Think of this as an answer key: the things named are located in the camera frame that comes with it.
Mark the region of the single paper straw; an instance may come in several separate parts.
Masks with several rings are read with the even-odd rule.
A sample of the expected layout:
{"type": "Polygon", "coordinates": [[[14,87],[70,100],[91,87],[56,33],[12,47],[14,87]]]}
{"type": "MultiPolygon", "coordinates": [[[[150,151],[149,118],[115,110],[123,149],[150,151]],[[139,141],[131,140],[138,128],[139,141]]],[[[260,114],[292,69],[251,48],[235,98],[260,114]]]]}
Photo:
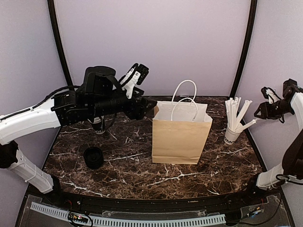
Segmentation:
{"type": "Polygon", "coordinates": [[[254,125],[257,123],[257,119],[253,119],[251,120],[249,123],[246,123],[244,125],[242,125],[242,123],[239,123],[235,129],[236,133],[240,133],[242,131],[244,131],[245,129],[249,128],[250,126],[254,125]]]}

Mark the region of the brown paper bag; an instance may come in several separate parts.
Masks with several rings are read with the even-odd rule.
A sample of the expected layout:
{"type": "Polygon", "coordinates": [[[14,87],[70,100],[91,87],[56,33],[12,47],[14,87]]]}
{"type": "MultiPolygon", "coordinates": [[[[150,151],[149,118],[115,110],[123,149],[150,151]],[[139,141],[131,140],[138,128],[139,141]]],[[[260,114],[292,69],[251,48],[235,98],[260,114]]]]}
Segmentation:
{"type": "Polygon", "coordinates": [[[187,79],[179,83],[170,101],[157,102],[152,120],[153,163],[198,163],[213,119],[206,113],[207,104],[195,102],[196,94],[195,82],[187,79]],[[176,93],[185,82],[194,85],[194,95],[175,102],[176,93]]]}

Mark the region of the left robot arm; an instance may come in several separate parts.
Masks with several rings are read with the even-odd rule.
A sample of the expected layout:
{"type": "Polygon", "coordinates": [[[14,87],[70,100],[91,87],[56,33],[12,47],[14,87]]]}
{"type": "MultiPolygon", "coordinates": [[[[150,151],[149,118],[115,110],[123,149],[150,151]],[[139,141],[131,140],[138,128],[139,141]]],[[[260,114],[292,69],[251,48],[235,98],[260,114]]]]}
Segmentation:
{"type": "Polygon", "coordinates": [[[67,196],[60,191],[59,180],[38,168],[20,150],[16,139],[50,128],[89,121],[101,125],[107,115],[124,113],[131,120],[142,119],[156,106],[139,88],[149,73],[143,64],[134,64],[120,79],[107,66],[89,67],[80,86],[65,86],[29,108],[0,118],[0,166],[33,185],[56,206],[67,196]]]}

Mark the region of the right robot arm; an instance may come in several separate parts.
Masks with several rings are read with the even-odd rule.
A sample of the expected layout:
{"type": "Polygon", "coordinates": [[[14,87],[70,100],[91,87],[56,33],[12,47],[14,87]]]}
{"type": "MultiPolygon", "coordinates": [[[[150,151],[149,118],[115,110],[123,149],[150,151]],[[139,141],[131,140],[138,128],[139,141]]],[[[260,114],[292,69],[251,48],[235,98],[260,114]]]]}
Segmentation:
{"type": "Polygon", "coordinates": [[[286,131],[280,133],[283,148],[286,151],[281,162],[270,170],[255,177],[256,187],[250,187],[242,194],[242,202],[252,205],[260,197],[259,190],[272,190],[285,183],[303,184],[303,88],[297,81],[288,79],[283,82],[283,94],[279,97],[270,87],[263,87],[261,92],[266,99],[261,103],[254,116],[262,120],[279,120],[285,122],[285,114],[296,117],[298,132],[294,140],[290,140],[286,131]]]}

